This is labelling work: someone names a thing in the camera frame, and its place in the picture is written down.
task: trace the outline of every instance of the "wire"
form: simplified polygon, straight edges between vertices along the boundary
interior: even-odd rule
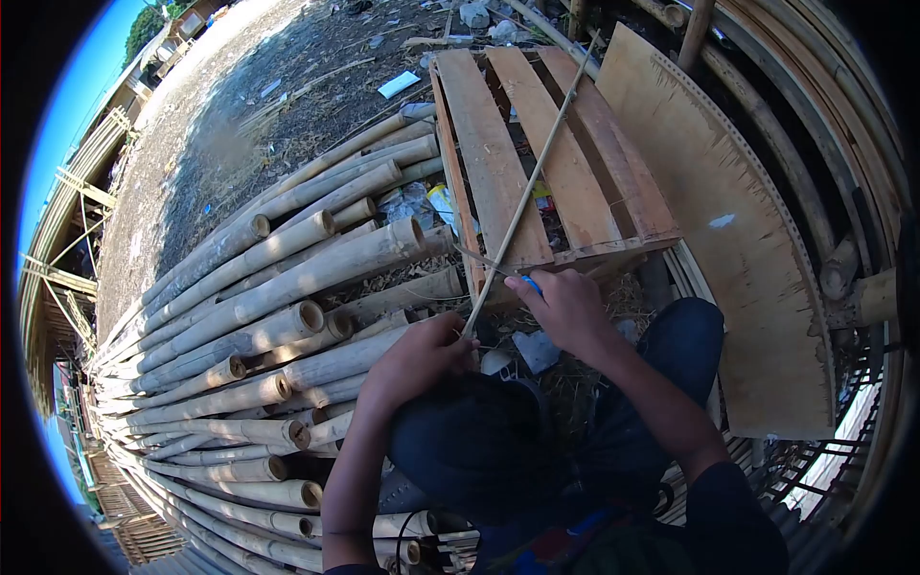
[[[411,519],[415,517],[415,514],[420,511],[421,510],[416,510],[410,513],[408,517],[406,518],[406,521],[403,522],[402,528],[399,530],[399,537],[397,537],[397,575],[402,575],[402,559],[400,558],[400,556],[402,552],[403,534],[406,532],[406,526],[408,525],[408,522],[411,521]]]

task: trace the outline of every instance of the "hand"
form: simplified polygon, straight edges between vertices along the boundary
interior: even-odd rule
[[[367,374],[358,401],[385,413],[396,411],[438,382],[449,369],[460,370],[471,361],[477,339],[461,339],[464,320],[446,312],[409,328]]]
[[[605,355],[629,345],[607,321],[593,280],[575,270],[534,270],[528,275],[540,286],[542,297],[520,278],[505,278],[505,285],[527,304],[556,347],[597,368]]]

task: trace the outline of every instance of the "dirt ground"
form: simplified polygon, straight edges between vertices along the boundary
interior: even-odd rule
[[[443,33],[446,12],[407,0],[378,0],[360,15],[331,12],[333,2],[264,0],[272,5],[221,50],[194,52],[224,19],[257,0],[235,5],[205,32],[167,76],[184,76],[158,102],[132,143],[121,179],[119,209],[106,230],[99,263],[98,334],[105,338],[131,300],[182,260],[223,219],[253,196],[312,159],[348,130],[395,100],[430,84],[420,53],[400,48],[410,36]],[[396,24],[388,21],[398,20]],[[367,39],[388,29],[375,49]],[[454,15],[453,32],[469,29]],[[374,57],[320,82],[254,133],[241,121],[283,94],[341,66]],[[193,70],[183,70],[194,63]],[[404,70],[422,78],[386,100],[376,92]],[[275,80],[280,85],[262,98]]]

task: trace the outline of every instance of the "blue knife handle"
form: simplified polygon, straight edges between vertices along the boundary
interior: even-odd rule
[[[533,287],[536,290],[536,292],[540,294],[540,297],[543,297],[543,290],[540,289],[540,286],[537,285],[535,281],[530,279],[529,275],[523,275],[521,276],[521,279],[529,283],[531,287]]]

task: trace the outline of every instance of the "plywood board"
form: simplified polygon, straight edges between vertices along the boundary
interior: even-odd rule
[[[486,255],[495,259],[527,186],[527,176],[495,99],[469,51],[438,52],[436,63],[476,203]],[[502,263],[517,267],[552,261],[546,230],[536,203],[531,201]]]
[[[596,85],[725,315],[719,377],[731,432],[833,437],[834,366],[817,282],[763,166],[712,100],[622,24]]]
[[[571,56],[555,46],[540,49],[538,53],[559,87],[563,91],[569,89],[578,73],[578,65]],[[616,194],[626,204],[638,236],[646,241],[678,237],[677,224],[655,179],[636,146],[620,130],[610,105],[587,75],[581,77],[578,96],[571,102],[570,109],[591,136],[616,186]]]
[[[539,156],[559,114],[534,68],[517,48],[487,48],[486,55],[517,111],[534,155]],[[559,126],[553,147],[543,164],[546,184],[572,248],[588,247],[621,238],[604,193],[594,178],[584,153],[569,126]]]

